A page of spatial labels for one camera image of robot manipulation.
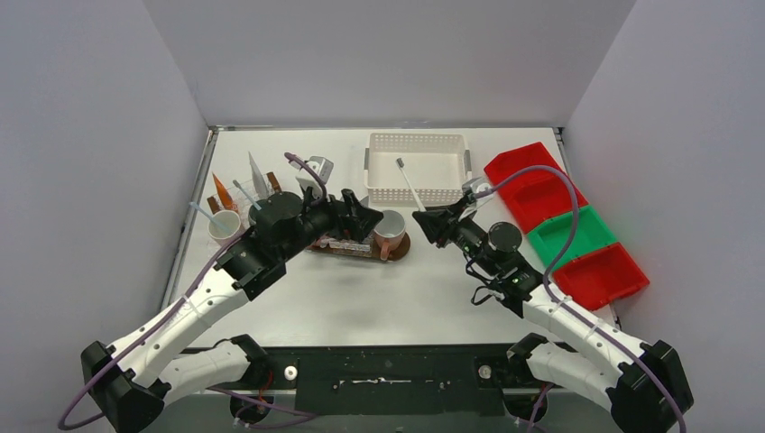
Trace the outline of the orange-pink mug white inside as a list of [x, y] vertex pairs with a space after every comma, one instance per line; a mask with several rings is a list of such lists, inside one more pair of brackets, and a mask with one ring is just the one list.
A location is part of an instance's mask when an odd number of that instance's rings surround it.
[[373, 230], [373, 238], [380, 248], [380, 258], [387, 261], [406, 235], [406, 221], [402, 214], [394, 210], [384, 210], [382, 214], [382, 220]]

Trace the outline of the clear acrylic toothbrush holder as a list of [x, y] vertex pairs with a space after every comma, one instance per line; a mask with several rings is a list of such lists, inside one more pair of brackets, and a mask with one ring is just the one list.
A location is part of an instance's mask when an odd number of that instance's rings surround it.
[[327, 238], [322, 241], [321, 245], [334, 254], [371, 258], [373, 256], [373, 244], [374, 240], [370, 235], [360, 242], [351, 239]]

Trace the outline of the white pink toothbrush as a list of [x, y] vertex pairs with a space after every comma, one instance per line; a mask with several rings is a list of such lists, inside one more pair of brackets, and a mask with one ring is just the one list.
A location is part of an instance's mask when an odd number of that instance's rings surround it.
[[396, 165], [397, 165], [399, 171], [401, 172], [401, 176], [404, 178], [404, 181], [406, 182], [407, 187], [409, 188], [410, 194], [412, 195], [412, 198], [413, 198], [413, 200], [414, 200], [414, 202], [415, 202], [415, 204], [417, 206], [417, 210], [419, 212], [426, 212], [427, 208], [424, 206], [424, 203], [422, 202], [422, 200], [419, 197], [418, 191], [414, 188], [414, 185], [412, 184], [412, 182], [410, 180], [410, 177], [409, 177], [408, 173], [406, 172], [405, 163], [404, 163], [403, 159], [402, 158], [397, 158], [396, 159]]

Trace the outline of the white toothpaste tube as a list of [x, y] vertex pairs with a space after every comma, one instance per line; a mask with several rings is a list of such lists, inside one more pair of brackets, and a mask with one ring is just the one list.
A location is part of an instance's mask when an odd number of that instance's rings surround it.
[[248, 160], [251, 169], [253, 188], [259, 198], [267, 198], [269, 196], [269, 190], [266, 186], [265, 178], [263, 177], [259, 167], [257, 166], [257, 163], [253, 158], [253, 155], [250, 152], [248, 152]]

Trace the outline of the white blue toothbrush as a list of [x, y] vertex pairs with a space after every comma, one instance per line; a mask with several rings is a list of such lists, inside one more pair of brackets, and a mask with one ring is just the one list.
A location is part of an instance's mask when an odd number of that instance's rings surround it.
[[261, 210], [262, 210], [262, 208], [261, 208], [261, 206], [259, 205], [259, 203], [257, 202], [257, 200], [256, 200], [256, 199], [255, 199], [255, 198], [254, 198], [254, 197], [253, 197], [251, 194], [249, 194], [249, 193], [248, 193], [248, 192], [247, 192], [247, 191], [244, 189], [244, 187], [241, 185], [241, 183], [240, 183], [238, 180], [233, 180], [233, 184], [234, 184], [234, 186], [235, 186], [237, 189], [239, 189], [239, 190], [242, 192], [242, 194], [243, 194], [243, 195], [244, 195], [244, 196], [245, 196], [245, 197], [246, 197], [246, 198], [247, 198], [247, 199], [250, 201], [250, 203], [252, 204], [252, 207], [253, 207], [253, 208], [254, 208], [256, 211], [261, 211]]

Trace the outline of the pink mug white inside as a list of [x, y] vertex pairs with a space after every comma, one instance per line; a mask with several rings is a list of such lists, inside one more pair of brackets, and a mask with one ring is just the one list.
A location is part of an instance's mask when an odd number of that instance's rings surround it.
[[224, 245], [240, 236], [244, 232], [244, 225], [236, 211], [221, 210], [209, 219], [207, 231], [213, 241]]

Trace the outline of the light blue toothbrush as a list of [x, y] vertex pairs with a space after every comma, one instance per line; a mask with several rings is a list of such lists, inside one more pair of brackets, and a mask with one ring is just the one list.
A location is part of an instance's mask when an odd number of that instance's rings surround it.
[[198, 213], [200, 213], [201, 215], [203, 215], [204, 217], [206, 217], [208, 221], [214, 226], [216, 226], [222, 234], [231, 235], [231, 230], [228, 228], [228, 226], [224, 225], [221, 221], [216, 220], [213, 214], [204, 210], [198, 203], [190, 201], [189, 206], [195, 211], [197, 211]]

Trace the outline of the grey-green ceramic mug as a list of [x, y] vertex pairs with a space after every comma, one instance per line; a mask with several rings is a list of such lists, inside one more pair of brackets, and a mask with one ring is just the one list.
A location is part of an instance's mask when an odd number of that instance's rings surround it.
[[263, 200], [257, 200], [254, 204], [252, 204], [249, 207], [247, 218], [250, 226], [256, 225], [256, 218], [260, 215], [260, 213], [263, 211], [263, 205], [265, 202]]

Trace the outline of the orange toothpaste tube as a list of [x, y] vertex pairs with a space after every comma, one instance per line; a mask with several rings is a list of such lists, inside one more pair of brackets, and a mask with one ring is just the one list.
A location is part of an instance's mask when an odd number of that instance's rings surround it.
[[215, 183], [216, 190], [217, 190], [217, 195], [218, 195], [218, 198], [219, 198], [219, 201], [220, 201], [220, 204], [221, 204], [222, 208], [224, 208], [225, 210], [237, 211], [238, 210], [238, 206], [235, 203], [233, 197], [229, 193], [229, 191], [226, 188], [226, 186], [217, 177], [217, 175], [215, 173], [213, 173], [212, 176], [213, 176], [213, 181]]

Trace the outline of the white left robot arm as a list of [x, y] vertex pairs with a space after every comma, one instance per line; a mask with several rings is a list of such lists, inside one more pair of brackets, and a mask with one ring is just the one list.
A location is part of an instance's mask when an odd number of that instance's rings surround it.
[[261, 386], [268, 364], [249, 336], [189, 357], [180, 353], [271, 287], [285, 275], [287, 262], [320, 238], [361, 242], [383, 219], [351, 189], [319, 200], [309, 191], [279, 192], [257, 201], [251, 214], [253, 225], [215, 253], [175, 304], [134, 332], [82, 351], [86, 391], [115, 431], [140, 432], [165, 406], [209, 386]]

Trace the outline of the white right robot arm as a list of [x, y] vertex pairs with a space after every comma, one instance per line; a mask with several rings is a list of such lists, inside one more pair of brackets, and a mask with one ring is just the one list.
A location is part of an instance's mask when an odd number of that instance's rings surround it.
[[472, 194], [412, 216], [438, 248], [455, 245], [465, 271], [504, 307], [565, 343], [529, 334], [508, 353], [508, 373], [518, 385], [537, 380], [566, 388], [608, 411], [623, 432], [667, 432], [695, 398], [677, 351], [649, 344], [604, 323], [544, 279], [520, 253], [521, 231], [508, 222], [488, 229], [474, 221]]

